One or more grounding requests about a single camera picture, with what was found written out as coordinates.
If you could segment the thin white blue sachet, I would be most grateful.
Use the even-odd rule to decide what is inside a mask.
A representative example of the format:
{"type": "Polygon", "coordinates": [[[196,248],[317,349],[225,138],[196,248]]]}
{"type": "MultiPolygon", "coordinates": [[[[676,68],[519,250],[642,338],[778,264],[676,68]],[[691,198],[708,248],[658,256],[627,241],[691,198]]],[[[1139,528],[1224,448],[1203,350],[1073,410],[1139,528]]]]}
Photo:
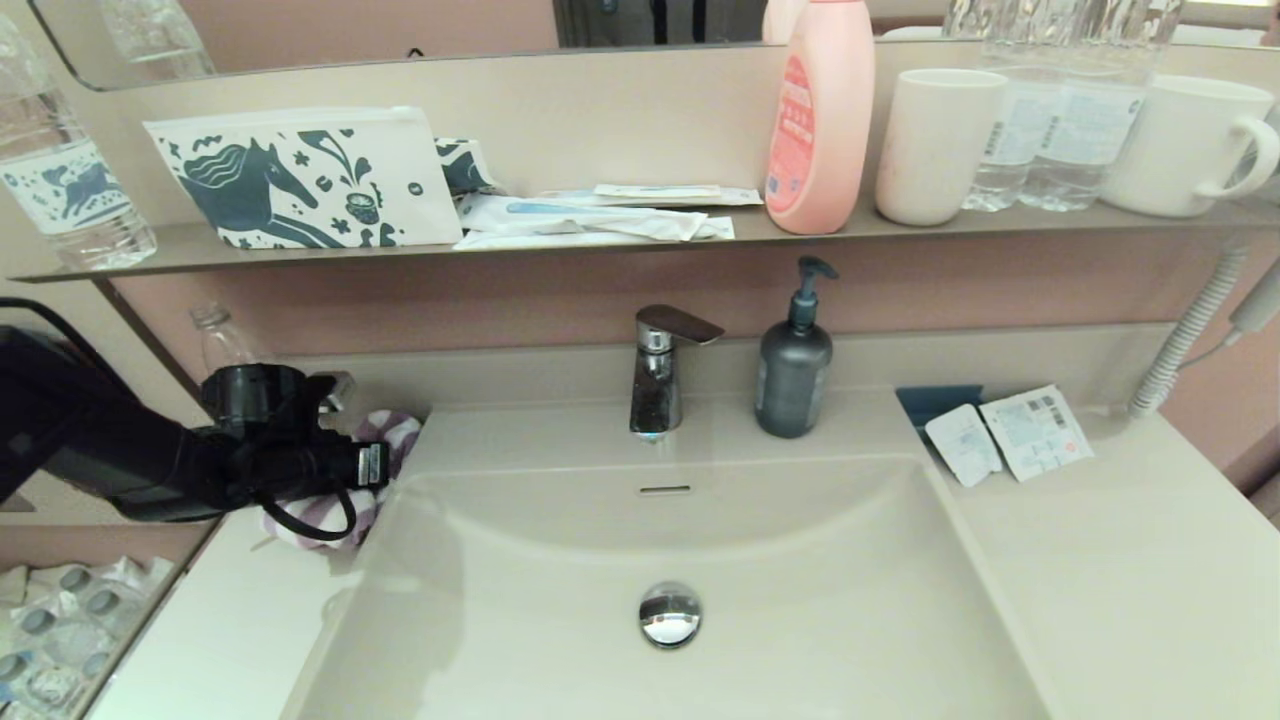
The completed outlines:
{"type": "Polygon", "coordinates": [[[755,188],[719,184],[595,184],[547,191],[539,200],[580,208],[745,208],[764,204],[755,188]]]}

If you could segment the wrapped toiletry packets on shelf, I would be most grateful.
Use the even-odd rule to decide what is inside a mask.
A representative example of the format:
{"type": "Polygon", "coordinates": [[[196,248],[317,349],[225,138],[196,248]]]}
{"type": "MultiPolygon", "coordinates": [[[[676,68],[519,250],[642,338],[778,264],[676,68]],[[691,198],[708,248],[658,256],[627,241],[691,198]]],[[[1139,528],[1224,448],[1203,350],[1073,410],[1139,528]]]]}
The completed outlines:
{"type": "Polygon", "coordinates": [[[735,240],[733,220],[701,211],[577,206],[472,193],[454,209],[461,227],[494,236],[618,233],[657,241],[735,240]]]}

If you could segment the grey hair dryer handset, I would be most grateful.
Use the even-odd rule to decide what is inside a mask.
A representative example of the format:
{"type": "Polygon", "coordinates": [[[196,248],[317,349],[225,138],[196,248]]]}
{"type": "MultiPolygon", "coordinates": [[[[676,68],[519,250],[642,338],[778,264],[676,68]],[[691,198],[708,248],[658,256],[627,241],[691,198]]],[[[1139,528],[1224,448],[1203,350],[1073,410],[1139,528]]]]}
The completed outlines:
{"type": "Polygon", "coordinates": [[[1280,258],[1230,314],[1231,337],[1258,333],[1277,314],[1280,314],[1280,258]]]}

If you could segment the dark blue sachet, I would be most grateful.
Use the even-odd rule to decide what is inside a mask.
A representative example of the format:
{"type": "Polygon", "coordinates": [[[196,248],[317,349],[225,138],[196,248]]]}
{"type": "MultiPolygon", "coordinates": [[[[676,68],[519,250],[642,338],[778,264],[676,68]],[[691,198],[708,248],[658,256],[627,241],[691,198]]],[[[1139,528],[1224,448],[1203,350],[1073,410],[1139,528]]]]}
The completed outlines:
{"type": "Polygon", "coordinates": [[[899,387],[895,395],[913,428],[923,432],[925,425],[965,405],[982,402],[982,384],[960,386],[909,386],[899,387]]]}

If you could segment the dark grey pump soap bottle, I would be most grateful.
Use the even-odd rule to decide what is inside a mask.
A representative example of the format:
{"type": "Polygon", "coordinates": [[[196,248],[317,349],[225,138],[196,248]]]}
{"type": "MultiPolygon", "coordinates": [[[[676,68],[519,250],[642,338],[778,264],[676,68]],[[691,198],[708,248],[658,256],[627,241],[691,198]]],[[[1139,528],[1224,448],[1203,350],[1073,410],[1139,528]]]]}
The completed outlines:
{"type": "Polygon", "coordinates": [[[787,318],[762,337],[754,404],[758,425],[785,439],[815,427],[835,354],[829,333],[817,322],[817,281],[837,279],[838,273],[815,256],[800,258],[797,269],[801,283],[787,318]]]}

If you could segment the large white barcode sachet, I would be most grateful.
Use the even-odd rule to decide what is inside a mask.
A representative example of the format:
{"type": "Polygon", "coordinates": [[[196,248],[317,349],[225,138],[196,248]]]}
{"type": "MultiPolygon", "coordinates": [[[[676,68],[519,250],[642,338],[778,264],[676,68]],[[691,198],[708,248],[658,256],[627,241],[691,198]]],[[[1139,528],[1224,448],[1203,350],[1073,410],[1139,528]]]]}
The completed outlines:
{"type": "Polygon", "coordinates": [[[978,411],[1018,482],[1094,456],[1057,386],[1043,386],[982,404],[978,411]]]}

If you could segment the slim clear plastic bottle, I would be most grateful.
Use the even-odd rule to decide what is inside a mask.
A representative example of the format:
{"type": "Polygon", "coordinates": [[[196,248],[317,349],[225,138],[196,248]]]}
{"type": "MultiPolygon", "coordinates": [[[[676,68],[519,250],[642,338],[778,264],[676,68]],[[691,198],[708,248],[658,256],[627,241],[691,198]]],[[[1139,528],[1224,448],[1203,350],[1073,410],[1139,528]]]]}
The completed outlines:
{"type": "Polygon", "coordinates": [[[204,365],[210,375],[227,366],[275,363],[268,346],[219,302],[192,307],[189,318],[200,334],[204,365]]]}

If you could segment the flat white packet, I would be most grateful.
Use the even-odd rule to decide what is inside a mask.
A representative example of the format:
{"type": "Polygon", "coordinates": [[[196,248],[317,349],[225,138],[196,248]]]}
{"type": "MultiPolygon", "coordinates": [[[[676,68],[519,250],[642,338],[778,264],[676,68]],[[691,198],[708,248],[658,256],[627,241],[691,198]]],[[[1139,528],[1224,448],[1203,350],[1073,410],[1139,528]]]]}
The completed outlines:
{"type": "Polygon", "coordinates": [[[650,243],[652,238],[609,231],[557,234],[502,234],[490,231],[468,231],[452,246],[456,252],[488,252],[534,249],[572,249],[596,246],[634,246],[650,243]]]}

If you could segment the purple white striped towel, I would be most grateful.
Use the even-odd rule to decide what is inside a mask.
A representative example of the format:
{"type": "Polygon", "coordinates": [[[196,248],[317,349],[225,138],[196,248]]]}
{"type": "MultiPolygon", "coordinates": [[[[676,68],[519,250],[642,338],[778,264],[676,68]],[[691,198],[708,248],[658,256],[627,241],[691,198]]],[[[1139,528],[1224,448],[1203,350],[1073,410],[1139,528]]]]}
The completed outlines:
{"type": "MultiPolygon", "coordinates": [[[[422,421],[416,416],[393,410],[370,413],[357,427],[353,438],[358,441],[379,441],[389,448],[389,480],[394,480],[412,451],[422,421]]],[[[358,548],[372,529],[388,489],[355,489],[349,493],[355,509],[355,529],[338,539],[315,539],[302,536],[266,511],[257,511],[259,525],[270,539],[306,551],[348,551],[358,548]]],[[[338,532],[347,527],[340,501],[334,495],[321,495],[310,498],[289,501],[283,511],[294,520],[325,532],[338,532]]]]}

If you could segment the chrome sink faucet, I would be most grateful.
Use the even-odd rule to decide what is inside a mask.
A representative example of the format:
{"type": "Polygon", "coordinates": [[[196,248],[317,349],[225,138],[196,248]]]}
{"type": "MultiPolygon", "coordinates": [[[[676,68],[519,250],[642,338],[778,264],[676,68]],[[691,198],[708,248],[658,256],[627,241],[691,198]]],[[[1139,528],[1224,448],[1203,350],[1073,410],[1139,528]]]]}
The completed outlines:
{"type": "Polygon", "coordinates": [[[640,438],[660,438],[678,428],[684,419],[677,343],[705,346],[721,338],[724,328],[678,307],[652,304],[636,311],[635,329],[628,429],[640,438]]]}

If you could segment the white pouch blue horse print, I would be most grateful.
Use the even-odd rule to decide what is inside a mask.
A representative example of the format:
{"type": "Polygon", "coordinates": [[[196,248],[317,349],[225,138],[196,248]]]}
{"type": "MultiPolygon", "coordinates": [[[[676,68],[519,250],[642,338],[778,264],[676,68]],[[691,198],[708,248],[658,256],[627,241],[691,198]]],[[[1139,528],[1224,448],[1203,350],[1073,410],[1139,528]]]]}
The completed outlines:
{"type": "Polygon", "coordinates": [[[463,231],[417,108],[303,108],[145,123],[232,247],[451,246],[463,231]]]}

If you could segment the chrome drain stopper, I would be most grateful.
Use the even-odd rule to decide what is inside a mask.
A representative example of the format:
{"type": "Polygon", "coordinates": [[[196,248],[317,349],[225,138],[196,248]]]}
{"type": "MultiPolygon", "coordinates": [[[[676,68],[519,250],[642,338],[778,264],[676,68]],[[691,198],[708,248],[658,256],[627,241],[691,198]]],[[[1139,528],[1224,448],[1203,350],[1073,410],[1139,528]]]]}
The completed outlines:
{"type": "Polygon", "coordinates": [[[701,626],[703,606],[698,593],[682,582],[650,587],[637,607],[637,625],[644,639],[658,650],[689,644],[701,626]]]}

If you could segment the clear ribbed water bottle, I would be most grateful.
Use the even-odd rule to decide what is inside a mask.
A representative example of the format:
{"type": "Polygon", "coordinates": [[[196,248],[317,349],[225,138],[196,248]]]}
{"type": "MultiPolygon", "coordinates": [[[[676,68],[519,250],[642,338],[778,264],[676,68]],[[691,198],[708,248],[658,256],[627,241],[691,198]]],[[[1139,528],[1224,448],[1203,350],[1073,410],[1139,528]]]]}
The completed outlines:
{"type": "Polygon", "coordinates": [[[1007,87],[963,209],[993,213],[1019,200],[1059,104],[1056,60],[1073,13],[1074,0],[998,0],[978,68],[1007,87]]]}
{"type": "Polygon", "coordinates": [[[1062,87],[1019,201],[1079,211],[1101,195],[1187,0],[1082,0],[1061,55],[1062,87]]]}

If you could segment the white ribbed tumbler cup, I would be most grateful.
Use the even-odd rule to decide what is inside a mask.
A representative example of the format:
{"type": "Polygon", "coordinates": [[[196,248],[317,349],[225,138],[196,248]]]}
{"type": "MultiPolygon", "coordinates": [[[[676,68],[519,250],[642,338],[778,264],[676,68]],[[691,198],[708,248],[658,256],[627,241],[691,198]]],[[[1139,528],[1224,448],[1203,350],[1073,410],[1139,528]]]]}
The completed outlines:
{"type": "Polygon", "coordinates": [[[987,70],[899,74],[876,176],[876,209],[910,227],[951,222],[963,208],[1009,91],[987,70]]]}

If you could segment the small white sachet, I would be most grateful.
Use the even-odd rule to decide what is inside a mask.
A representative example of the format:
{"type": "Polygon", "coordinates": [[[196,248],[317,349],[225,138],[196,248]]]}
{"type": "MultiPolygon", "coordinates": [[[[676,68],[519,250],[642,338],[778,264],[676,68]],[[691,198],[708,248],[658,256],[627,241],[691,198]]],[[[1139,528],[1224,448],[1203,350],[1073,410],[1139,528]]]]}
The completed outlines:
{"type": "Polygon", "coordinates": [[[964,488],[1004,470],[1004,460],[977,406],[964,404],[928,420],[925,437],[964,488]]]}

